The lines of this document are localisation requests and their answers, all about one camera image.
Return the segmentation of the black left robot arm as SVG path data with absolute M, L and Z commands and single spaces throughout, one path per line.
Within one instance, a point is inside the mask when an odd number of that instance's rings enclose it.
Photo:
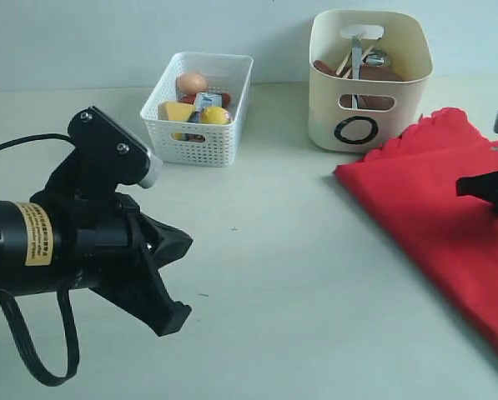
M 88 288 L 160 336 L 190 307 L 172 300 L 158 270 L 191 238 L 139 211 L 120 184 L 142 183 L 144 165 L 64 164 L 33 202 L 0 201 L 0 303 L 24 332 L 15 297 L 56 292 L 67 329 L 68 292 Z M 438 288 L 498 340 L 498 165 L 407 159 L 340 165 L 335 176 Z

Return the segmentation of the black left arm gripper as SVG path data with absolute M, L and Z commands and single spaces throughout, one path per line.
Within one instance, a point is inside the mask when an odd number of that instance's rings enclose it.
M 159 269 L 183 258 L 194 240 L 139 214 L 122 193 L 99 209 L 82 197 L 36 194 L 23 204 L 24 290 L 90 288 L 157 336 L 177 333 L 192 308 L 170 297 Z

